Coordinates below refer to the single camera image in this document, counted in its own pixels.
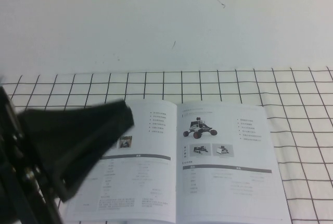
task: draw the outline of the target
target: blurry black object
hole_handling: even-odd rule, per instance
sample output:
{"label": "blurry black object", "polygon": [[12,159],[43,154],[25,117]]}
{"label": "blurry black object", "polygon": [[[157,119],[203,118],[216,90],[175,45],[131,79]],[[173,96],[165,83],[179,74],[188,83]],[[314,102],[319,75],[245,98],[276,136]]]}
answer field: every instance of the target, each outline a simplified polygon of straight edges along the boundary
{"label": "blurry black object", "polygon": [[16,115],[0,87],[0,223],[62,223],[54,199],[73,197],[100,157],[133,124],[124,101]]}

